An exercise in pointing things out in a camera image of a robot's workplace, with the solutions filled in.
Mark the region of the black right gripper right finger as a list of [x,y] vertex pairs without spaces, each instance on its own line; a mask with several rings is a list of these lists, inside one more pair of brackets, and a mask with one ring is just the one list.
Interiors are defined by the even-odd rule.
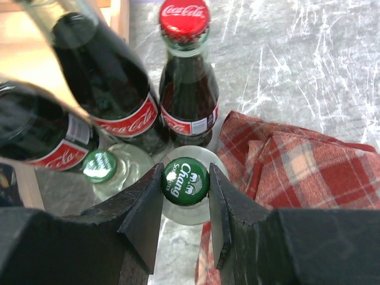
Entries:
[[215,266],[223,284],[378,284],[379,211],[270,211],[210,165]]

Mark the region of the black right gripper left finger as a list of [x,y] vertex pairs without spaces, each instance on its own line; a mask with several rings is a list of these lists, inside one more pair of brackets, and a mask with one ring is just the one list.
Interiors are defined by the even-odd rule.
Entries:
[[2,284],[147,284],[163,207],[156,164],[78,216],[1,208]]

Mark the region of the green cap clear bottle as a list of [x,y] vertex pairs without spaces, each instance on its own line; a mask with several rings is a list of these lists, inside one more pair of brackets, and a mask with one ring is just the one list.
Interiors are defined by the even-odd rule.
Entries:
[[105,201],[138,181],[154,166],[153,159],[132,144],[115,144],[87,155],[82,164],[84,177],[95,196]]
[[206,148],[187,145],[167,153],[161,162],[164,164],[161,176],[163,215],[185,226],[209,221],[209,167],[213,163],[228,176],[222,161]]

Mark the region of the Coca-Cola glass bottle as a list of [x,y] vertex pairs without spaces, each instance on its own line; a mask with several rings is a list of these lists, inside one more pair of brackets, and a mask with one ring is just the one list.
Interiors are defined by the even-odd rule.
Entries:
[[149,154],[169,141],[139,57],[87,1],[21,1],[51,45],[77,103],[110,135]]
[[64,108],[47,90],[1,78],[1,157],[79,172],[86,156],[102,143],[94,126]]
[[219,111],[219,87],[208,60],[210,12],[204,1],[164,1],[159,12],[167,61],[161,114],[176,146],[207,146]]

